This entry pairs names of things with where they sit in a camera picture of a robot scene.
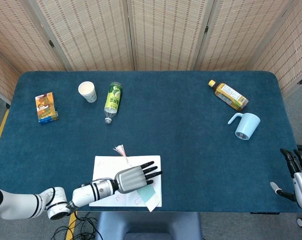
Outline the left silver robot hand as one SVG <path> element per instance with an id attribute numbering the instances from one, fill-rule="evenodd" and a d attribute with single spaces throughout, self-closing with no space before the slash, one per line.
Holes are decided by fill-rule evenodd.
<path id="1" fill-rule="evenodd" d="M 141 189 L 154 182 L 154 178 L 160 176 L 163 172 L 156 171 L 157 166 L 152 166 L 154 161 L 134 166 L 118 172 L 112 180 L 112 188 L 115 193 L 128 194 L 135 190 Z"/>

